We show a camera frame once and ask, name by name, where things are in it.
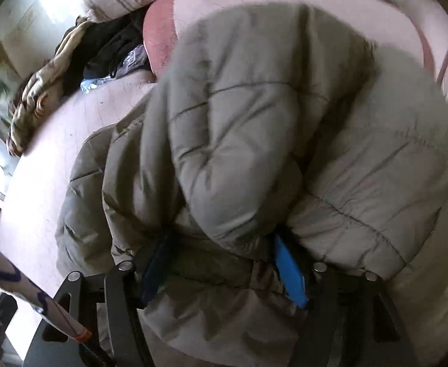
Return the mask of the olive quilted down jacket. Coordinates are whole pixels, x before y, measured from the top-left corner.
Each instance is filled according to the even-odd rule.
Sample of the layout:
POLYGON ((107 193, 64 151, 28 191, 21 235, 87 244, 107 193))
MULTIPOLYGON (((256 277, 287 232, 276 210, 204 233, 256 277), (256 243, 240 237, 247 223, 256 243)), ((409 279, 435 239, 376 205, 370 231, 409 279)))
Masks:
POLYGON ((159 354, 285 366, 306 312, 278 233, 346 276, 333 362, 354 362, 378 278, 419 366, 448 356, 448 104, 409 55, 301 3, 189 27, 163 76, 75 160, 55 240, 62 274, 106 273, 168 238, 139 313, 159 354))

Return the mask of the dark clothes pile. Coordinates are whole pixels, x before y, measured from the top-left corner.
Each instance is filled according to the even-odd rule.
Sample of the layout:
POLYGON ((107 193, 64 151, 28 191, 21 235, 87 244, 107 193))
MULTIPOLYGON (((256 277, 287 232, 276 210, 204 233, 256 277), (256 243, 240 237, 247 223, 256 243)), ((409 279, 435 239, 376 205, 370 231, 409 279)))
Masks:
POLYGON ((62 76, 63 95, 71 96, 82 80, 114 77, 128 53, 143 44, 143 21, 148 7, 123 17, 89 26, 72 53, 62 76))

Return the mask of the white rod with blue markings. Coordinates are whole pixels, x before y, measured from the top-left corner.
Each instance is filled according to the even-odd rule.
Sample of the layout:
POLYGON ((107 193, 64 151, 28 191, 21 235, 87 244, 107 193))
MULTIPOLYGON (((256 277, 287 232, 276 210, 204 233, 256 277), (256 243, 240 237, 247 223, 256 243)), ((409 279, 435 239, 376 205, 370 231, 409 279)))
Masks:
POLYGON ((79 343, 87 342, 92 333, 72 317, 57 301, 33 283, 0 252, 0 288, 29 302, 42 318, 62 334, 79 343))

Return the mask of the beige brown patterned blanket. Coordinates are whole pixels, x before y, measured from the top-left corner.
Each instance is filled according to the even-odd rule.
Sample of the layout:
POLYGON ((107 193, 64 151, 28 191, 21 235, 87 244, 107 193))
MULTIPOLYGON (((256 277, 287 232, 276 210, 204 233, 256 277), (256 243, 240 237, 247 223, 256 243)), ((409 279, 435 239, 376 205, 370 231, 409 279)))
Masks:
POLYGON ((6 149, 10 155, 20 157, 36 130, 61 106, 63 77, 76 47, 91 25, 87 18, 77 17, 76 25, 63 36, 54 56, 19 86, 9 104, 12 121, 6 149))

